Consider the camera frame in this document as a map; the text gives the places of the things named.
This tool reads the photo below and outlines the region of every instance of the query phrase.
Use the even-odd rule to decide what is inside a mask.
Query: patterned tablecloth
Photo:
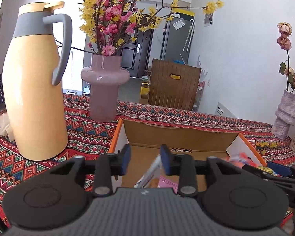
[[[97,123],[89,117],[88,98],[64,94],[64,105],[69,142],[56,158],[43,162],[28,161],[19,154],[14,141],[11,142],[8,137],[0,138],[0,217],[5,223],[7,220],[1,203],[7,190],[75,155],[96,159],[105,154],[120,118],[204,131],[241,132],[266,161],[295,166],[295,154],[288,148],[291,139],[282,141],[276,138],[267,123],[121,101],[118,102],[115,121]],[[91,187],[90,175],[85,181],[85,189],[89,191]]]

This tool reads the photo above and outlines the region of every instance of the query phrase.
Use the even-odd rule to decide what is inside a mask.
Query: open cardboard box
[[[127,174],[118,180],[112,177],[114,190],[117,187],[134,187],[146,173],[159,154],[159,148],[166,144],[170,149],[190,149],[194,159],[206,160],[208,156],[224,158],[245,153],[259,166],[266,162],[241,133],[217,133],[191,128],[163,127],[153,124],[120,119],[109,153],[118,153],[125,144],[131,145],[131,161]],[[169,179],[178,182],[178,176]],[[203,175],[197,176],[198,190],[207,189]]]

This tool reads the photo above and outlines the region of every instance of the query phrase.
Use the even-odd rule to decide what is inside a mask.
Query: door
[[[140,32],[135,42],[131,41],[123,46],[121,67],[129,71],[130,77],[142,78],[144,75],[148,65],[152,37],[152,29]]]

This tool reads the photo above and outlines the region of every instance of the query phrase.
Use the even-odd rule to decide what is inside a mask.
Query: wooden chair
[[[201,69],[153,59],[148,104],[192,111]]]

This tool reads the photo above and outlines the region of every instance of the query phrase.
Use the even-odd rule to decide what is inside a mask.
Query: gray floor
[[[120,85],[118,91],[118,100],[138,103],[140,99],[141,83],[142,79],[130,78],[128,82]],[[67,91],[70,90],[63,89],[63,93],[67,93]],[[76,95],[82,95],[82,91],[76,91]]]

